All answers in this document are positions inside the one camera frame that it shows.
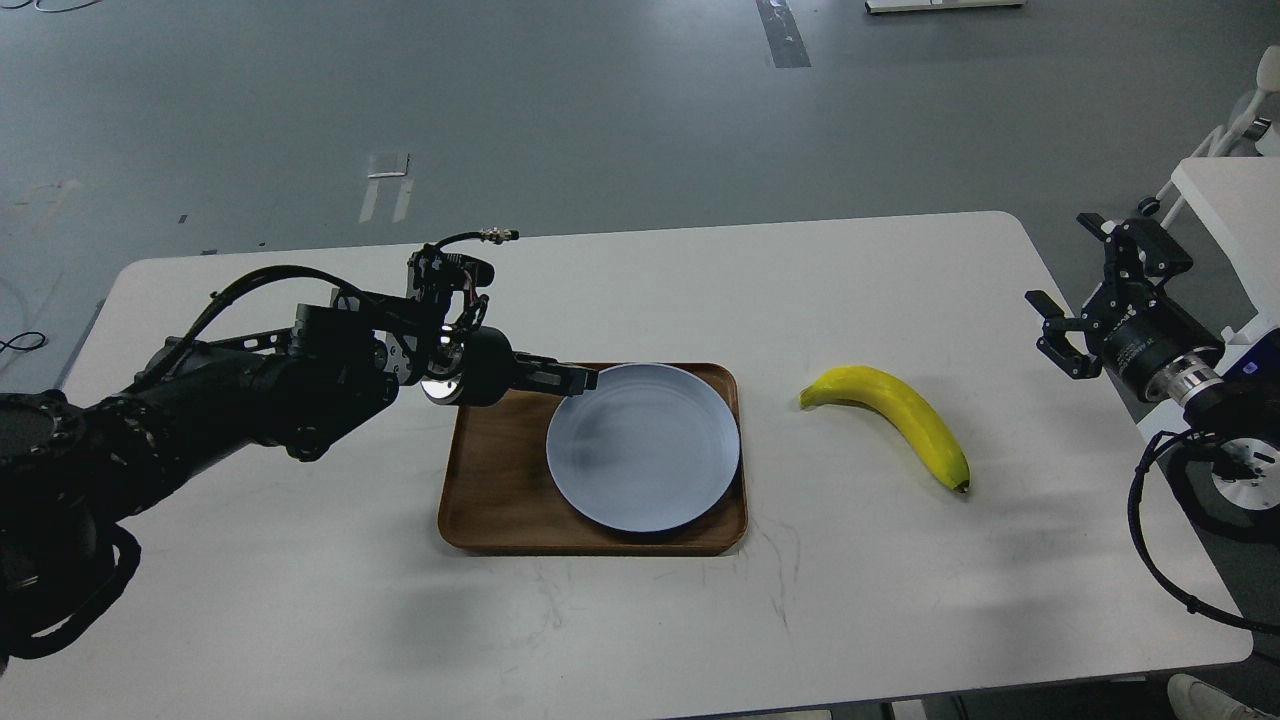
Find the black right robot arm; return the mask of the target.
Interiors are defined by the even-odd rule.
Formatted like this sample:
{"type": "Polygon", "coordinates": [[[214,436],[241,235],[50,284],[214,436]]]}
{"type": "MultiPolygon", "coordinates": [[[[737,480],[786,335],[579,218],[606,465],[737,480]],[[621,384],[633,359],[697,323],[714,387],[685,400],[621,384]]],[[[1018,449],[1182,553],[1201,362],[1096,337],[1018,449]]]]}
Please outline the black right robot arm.
{"type": "Polygon", "coordinates": [[[1258,373],[1217,370],[1226,346],[1171,299],[1166,283],[1192,269],[1183,246],[1155,219],[1111,222],[1096,213],[1076,217],[1102,246],[1102,278],[1078,315],[1066,314],[1042,290],[1025,299],[1041,316],[1037,348],[1074,380],[1103,372],[1142,402],[1169,401],[1180,411],[1183,430],[1157,430],[1135,465],[1126,496],[1126,523],[1135,551],[1156,583],[1188,612],[1243,629],[1276,635],[1277,625],[1219,609],[1183,589],[1156,565],[1140,523],[1146,477],[1167,457],[1166,482],[1184,514],[1201,529],[1252,544],[1277,543],[1277,507],[1251,509],[1235,525],[1211,514],[1187,468],[1204,464],[1215,480],[1229,484],[1277,475],[1277,383],[1258,373]]]}

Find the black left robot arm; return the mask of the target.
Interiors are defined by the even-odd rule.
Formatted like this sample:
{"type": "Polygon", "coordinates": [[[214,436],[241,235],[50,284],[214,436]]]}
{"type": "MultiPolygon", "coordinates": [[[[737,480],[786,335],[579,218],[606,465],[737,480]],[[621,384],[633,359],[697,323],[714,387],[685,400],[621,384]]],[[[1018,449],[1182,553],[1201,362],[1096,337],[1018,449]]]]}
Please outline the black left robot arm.
{"type": "Polygon", "coordinates": [[[485,325],[494,268],[451,245],[517,238],[493,228],[425,243],[401,296],[310,266],[260,268],[212,293],[184,334],[92,406],[60,389],[5,393],[3,657],[77,641],[140,566],[122,521],[250,445],[316,461],[420,382],[434,404],[461,407],[512,389],[594,389],[595,370],[518,352],[485,325]]]}

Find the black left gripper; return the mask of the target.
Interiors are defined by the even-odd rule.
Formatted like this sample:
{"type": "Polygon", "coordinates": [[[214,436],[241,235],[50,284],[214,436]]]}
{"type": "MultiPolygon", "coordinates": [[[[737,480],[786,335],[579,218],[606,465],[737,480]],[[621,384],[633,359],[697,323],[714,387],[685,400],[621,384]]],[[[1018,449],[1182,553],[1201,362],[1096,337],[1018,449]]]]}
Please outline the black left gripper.
{"type": "Polygon", "coordinates": [[[435,405],[489,407],[509,389],[576,397],[596,388],[599,370],[559,363],[554,357],[516,354],[506,334],[481,327],[462,343],[460,372],[445,380],[420,380],[435,405]]]}

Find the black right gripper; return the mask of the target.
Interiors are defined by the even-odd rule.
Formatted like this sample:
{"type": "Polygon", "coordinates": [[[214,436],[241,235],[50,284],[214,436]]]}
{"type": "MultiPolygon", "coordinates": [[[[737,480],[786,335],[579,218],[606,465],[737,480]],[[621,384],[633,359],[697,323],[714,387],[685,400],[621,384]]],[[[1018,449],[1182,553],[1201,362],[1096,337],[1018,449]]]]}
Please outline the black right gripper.
{"type": "Polygon", "coordinates": [[[1103,247],[1092,320],[1069,316],[1043,290],[1028,290],[1024,300],[1041,316],[1036,347],[1074,380],[1097,378],[1105,366],[1147,404],[1169,397],[1167,366],[1188,356],[1216,366],[1225,352],[1221,338],[1162,295],[1171,278],[1194,266],[1187,250],[1148,217],[1111,222],[1080,213],[1076,222],[1103,247]],[[1092,333],[1096,355],[1082,352],[1070,333],[1092,333]]]}

